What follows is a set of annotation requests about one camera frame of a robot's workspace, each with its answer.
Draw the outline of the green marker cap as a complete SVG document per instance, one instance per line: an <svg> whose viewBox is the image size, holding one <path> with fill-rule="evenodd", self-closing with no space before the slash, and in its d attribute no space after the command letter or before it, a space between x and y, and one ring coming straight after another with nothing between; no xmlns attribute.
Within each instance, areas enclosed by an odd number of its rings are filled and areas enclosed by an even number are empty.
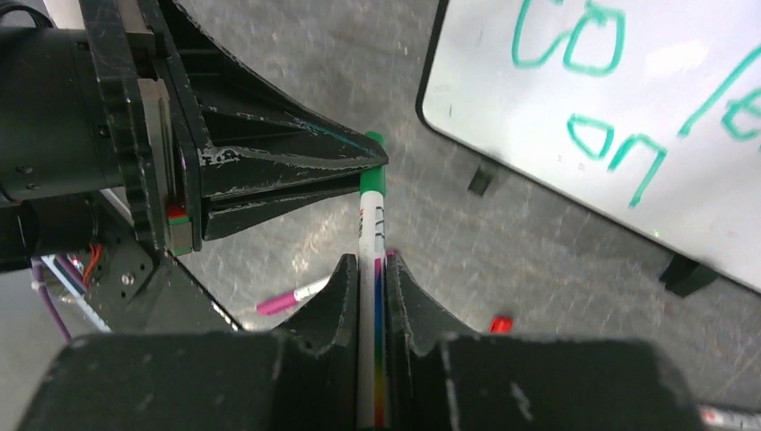
<svg viewBox="0 0 761 431"><path fill-rule="evenodd" d="M375 143L379 144L382 148L385 147L385 138L382 134L375 131L368 131L365 133L367 137L372 139ZM386 168L384 165L377 168L372 168L369 171L363 172L360 179L360 194L368 192L378 192L382 196L386 196Z"/></svg>

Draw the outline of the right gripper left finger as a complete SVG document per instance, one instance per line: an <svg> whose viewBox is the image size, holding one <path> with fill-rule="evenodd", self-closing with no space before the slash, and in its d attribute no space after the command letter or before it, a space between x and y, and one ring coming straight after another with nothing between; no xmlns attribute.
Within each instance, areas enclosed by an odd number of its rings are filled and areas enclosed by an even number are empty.
<svg viewBox="0 0 761 431"><path fill-rule="evenodd" d="M277 327L274 430L355 429L358 276L355 255L342 255L325 287Z"/></svg>

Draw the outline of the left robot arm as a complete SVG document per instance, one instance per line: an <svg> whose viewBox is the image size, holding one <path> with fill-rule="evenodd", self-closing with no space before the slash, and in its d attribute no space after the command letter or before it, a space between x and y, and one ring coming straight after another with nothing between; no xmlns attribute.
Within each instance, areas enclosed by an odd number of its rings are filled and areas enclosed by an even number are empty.
<svg viewBox="0 0 761 431"><path fill-rule="evenodd" d="M175 1L82 1L57 27L1 30L1 269L103 237L122 188L145 248L177 254L359 187L382 144L301 105Z"/></svg>

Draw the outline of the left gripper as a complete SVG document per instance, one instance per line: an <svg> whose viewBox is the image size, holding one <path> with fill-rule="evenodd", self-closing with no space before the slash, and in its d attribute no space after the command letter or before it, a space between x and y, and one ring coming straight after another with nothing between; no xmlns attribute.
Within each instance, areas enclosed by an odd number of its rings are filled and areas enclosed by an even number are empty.
<svg viewBox="0 0 761 431"><path fill-rule="evenodd" d="M148 249L199 251L202 239L354 193L360 172L388 163L381 143L272 85L179 2L80 7L127 207ZM202 194L221 199L208 203L203 230Z"/></svg>

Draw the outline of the white whiteboard black frame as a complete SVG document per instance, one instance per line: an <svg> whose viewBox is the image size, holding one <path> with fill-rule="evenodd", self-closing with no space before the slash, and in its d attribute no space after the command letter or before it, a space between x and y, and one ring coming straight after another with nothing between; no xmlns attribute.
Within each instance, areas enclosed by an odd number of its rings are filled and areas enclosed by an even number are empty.
<svg viewBox="0 0 761 431"><path fill-rule="evenodd" d="M442 1L431 130L760 287L757 1Z"/></svg>

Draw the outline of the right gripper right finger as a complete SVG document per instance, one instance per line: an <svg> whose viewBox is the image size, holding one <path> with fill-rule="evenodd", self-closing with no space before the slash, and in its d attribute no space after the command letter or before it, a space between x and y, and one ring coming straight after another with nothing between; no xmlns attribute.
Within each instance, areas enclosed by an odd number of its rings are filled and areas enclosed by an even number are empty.
<svg viewBox="0 0 761 431"><path fill-rule="evenodd" d="M455 430L439 342L476 332L418 285L399 252L386 257L390 418L394 430Z"/></svg>

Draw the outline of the green marker without cap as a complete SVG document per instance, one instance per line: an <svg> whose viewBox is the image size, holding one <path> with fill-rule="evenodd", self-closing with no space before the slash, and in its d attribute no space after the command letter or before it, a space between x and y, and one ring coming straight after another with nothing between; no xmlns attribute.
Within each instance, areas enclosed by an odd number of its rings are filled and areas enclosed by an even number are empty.
<svg viewBox="0 0 761 431"><path fill-rule="evenodd" d="M356 426L360 430L370 430L384 428L388 422L384 316L386 247L383 193L376 188L362 187L359 216Z"/></svg>

